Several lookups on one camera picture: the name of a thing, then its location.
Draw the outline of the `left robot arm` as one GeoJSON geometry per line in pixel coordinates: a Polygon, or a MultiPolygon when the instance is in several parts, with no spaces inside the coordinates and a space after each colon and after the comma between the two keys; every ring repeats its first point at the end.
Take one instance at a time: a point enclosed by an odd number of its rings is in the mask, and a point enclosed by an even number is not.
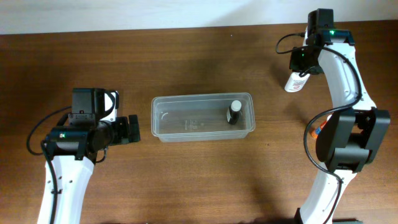
{"type": "Polygon", "coordinates": [[[109,147],[141,139],[135,114],[118,116],[119,93],[103,88],[75,88],[72,105],[41,140],[45,187],[38,223],[79,223],[95,165],[109,147]]]}

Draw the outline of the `white spray bottle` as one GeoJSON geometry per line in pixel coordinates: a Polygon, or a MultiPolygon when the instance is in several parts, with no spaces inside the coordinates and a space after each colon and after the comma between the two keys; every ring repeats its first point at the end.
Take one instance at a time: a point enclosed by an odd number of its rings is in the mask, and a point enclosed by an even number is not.
{"type": "Polygon", "coordinates": [[[287,80],[287,83],[285,84],[284,90],[290,93],[300,91],[306,84],[309,77],[310,74],[307,73],[305,75],[301,75],[299,72],[292,72],[287,80]]]}

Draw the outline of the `dark bottle white cap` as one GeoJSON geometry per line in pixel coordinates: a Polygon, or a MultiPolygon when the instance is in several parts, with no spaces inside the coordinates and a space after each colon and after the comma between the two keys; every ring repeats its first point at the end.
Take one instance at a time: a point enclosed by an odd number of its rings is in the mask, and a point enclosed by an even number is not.
{"type": "Polygon", "coordinates": [[[226,113],[226,119],[229,124],[235,125],[240,117],[240,111],[242,108],[242,103],[239,100],[234,100],[226,113]]]}

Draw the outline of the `orange tube white cap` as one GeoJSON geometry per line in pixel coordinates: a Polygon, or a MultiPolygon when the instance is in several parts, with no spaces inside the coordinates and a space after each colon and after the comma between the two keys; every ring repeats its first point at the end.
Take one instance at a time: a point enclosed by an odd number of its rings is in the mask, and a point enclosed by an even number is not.
{"type": "Polygon", "coordinates": [[[317,126],[312,132],[311,132],[311,136],[312,138],[316,139],[318,137],[318,135],[320,134],[320,132],[322,131],[322,129],[324,128],[324,126],[327,124],[328,120],[331,118],[331,115],[328,115],[326,117],[326,120],[324,120],[324,122],[322,122],[319,126],[317,126]]]}

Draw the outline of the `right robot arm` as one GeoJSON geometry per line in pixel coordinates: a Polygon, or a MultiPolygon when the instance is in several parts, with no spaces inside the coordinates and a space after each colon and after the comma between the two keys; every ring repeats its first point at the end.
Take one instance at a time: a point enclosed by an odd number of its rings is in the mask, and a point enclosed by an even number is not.
{"type": "Polygon", "coordinates": [[[379,110],[368,95],[355,58],[349,30],[334,26],[333,10],[317,9],[308,15],[302,47],[290,57],[292,74],[303,85],[310,75],[325,74],[333,107],[318,114],[330,115],[316,140],[318,169],[310,195],[297,209],[297,223],[331,223],[347,185],[374,160],[390,125],[388,111],[379,110]]]}

